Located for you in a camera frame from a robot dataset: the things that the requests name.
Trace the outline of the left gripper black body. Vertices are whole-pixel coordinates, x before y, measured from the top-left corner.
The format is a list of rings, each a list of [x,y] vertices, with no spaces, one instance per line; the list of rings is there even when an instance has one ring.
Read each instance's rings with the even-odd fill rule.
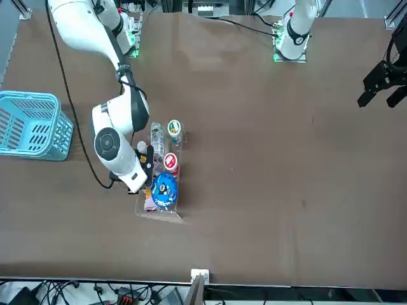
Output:
[[[395,46],[399,54],[398,60],[394,63],[389,59],[389,67],[391,69],[405,69],[406,68],[406,22],[400,22],[392,33],[392,38],[389,42],[389,53],[392,47]]]

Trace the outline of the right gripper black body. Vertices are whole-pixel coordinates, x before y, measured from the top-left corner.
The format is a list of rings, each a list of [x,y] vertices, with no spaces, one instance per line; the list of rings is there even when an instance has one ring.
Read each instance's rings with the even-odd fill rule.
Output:
[[[144,171],[147,175],[145,185],[151,187],[154,180],[154,161],[152,159],[146,161]]]

